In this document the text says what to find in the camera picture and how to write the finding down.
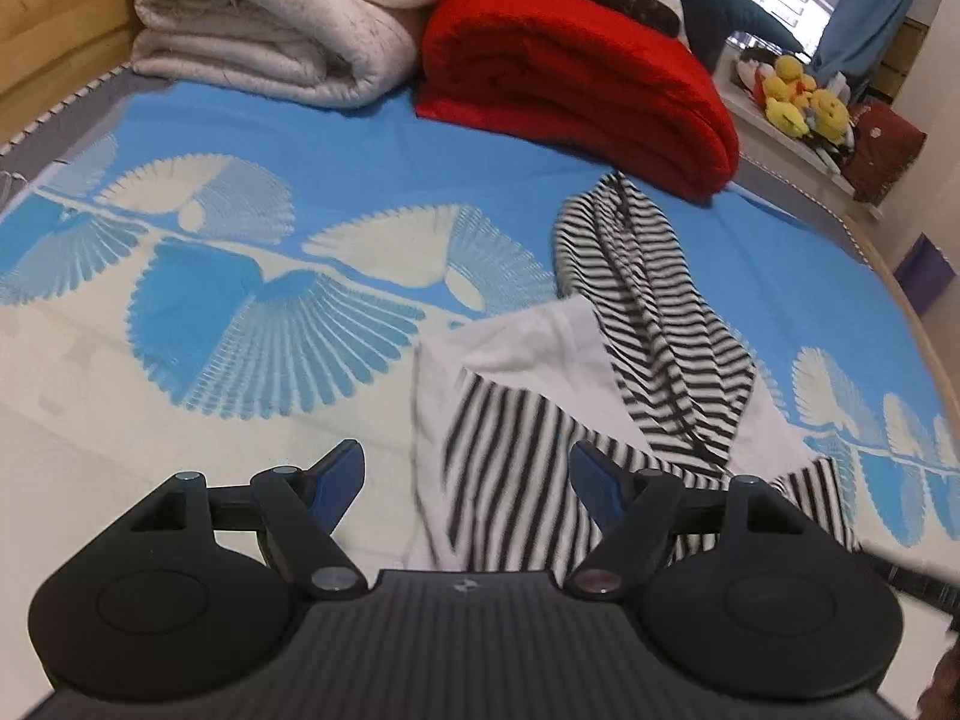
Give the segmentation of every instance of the wooden bed frame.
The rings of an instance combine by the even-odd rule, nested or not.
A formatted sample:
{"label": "wooden bed frame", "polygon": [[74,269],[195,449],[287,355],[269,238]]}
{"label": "wooden bed frame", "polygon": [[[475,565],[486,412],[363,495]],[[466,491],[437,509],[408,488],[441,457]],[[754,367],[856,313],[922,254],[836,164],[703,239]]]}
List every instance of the wooden bed frame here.
{"label": "wooden bed frame", "polygon": [[[91,79],[127,61],[133,0],[0,0],[0,145]],[[880,252],[850,215],[854,240],[904,312],[960,437],[960,404],[923,324]]]}

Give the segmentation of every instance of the wooden headboard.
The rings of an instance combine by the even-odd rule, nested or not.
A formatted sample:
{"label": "wooden headboard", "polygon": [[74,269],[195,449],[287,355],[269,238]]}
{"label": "wooden headboard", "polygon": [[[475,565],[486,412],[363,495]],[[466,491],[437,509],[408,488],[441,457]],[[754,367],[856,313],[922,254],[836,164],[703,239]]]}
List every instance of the wooden headboard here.
{"label": "wooden headboard", "polygon": [[133,0],[0,0],[0,143],[130,58]]}

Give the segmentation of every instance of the logo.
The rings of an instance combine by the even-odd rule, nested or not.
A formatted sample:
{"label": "logo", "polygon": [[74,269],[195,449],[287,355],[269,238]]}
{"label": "logo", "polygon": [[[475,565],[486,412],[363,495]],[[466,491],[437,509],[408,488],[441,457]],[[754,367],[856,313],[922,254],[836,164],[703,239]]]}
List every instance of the logo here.
{"label": "logo", "polygon": [[460,581],[456,581],[456,583],[453,584],[453,589],[455,589],[457,592],[462,592],[466,594],[472,590],[477,589],[477,587],[479,586],[480,586],[480,583],[478,581],[474,581],[473,579],[466,578]]}

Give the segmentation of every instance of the stuffed toy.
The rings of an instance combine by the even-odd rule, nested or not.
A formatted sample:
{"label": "stuffed toy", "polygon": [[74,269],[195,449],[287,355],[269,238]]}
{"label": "stuffed toy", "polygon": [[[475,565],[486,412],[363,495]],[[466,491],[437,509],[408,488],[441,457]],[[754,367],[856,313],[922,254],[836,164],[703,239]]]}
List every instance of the stuffed toy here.
{"label": "stuffed toy", "polygon": [[810,128],[834,146],[840,146],[850,129],[850,111],[827,89],[818,89],[810,98]]}
{"label": "stuffed toy", "polygon": [[772,98],[780,103],[790,103],[796,92],[779,76],[770,76],[763,81],[763,95],[767,100]]}
{"label": "stuffed toy", "polygon": [[803,78],[803,63],[795,56],[784,55],[779,57],[774,64],[774,70],[785,83],[796,83]]}
{"label": "stuffed toy", "polygon": [[793,100],[790,100],[791,103],[800,111],[800,113],[805,114],[806,111],[810,108],[813,101],[813,94],[810,92],[803,92],[800,95],[795,95]]}
{"label": "stuffed toy", "polygon": [[781,103],[769,98],[767,121],[789,138],[803,138],[810,134],[810,127],[803,120],[803,114],[793,103]]}

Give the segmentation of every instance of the black and white striped cloth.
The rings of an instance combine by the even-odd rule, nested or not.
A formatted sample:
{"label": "black and white striped cloth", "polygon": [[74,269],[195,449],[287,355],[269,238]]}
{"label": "black and white striped cloth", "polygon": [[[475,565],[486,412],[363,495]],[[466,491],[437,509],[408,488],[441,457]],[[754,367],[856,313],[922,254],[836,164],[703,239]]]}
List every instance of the black and white striped cloth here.
{"label": "black and white striped cloth", "polygon": [[669,221],[620,173],[572,197],[554,229],[563,295],[584,295],[656,455],[724,466],[757,370],[697,292]]}
{"label": "black and white striped cloth", "polygon": [[[445,537],[470,571],[547,569],[558,581],[601,533],[568,482],[570,448],[592,443],[627,470],[659,469],[688,488],[726,490],[721,478],[684,469],[598,434],[542,395],[470,374],[443,447],[452,501]],[[833,461],[822,457],[770,484],[848,549],[856,544]],[[716,536],[680,536],[674,560],[710,549]]]}
{"label": "black and white striped cloth", "polygon": [[[751,420],[767,429],[730,465],[854,547],[833,461],[803,446],[772,401],[748,408],[755,384],[765,392],[754,361],[697,292],[653,202],[608,176],[563,206],[554,253],[573,298],[421,348],[419,498],[433,565],[545,568],[561,581],[601,538],[568,482],[578,440],[627,470],[723,490]],[[674,557],[714,543],[681,536]]]}

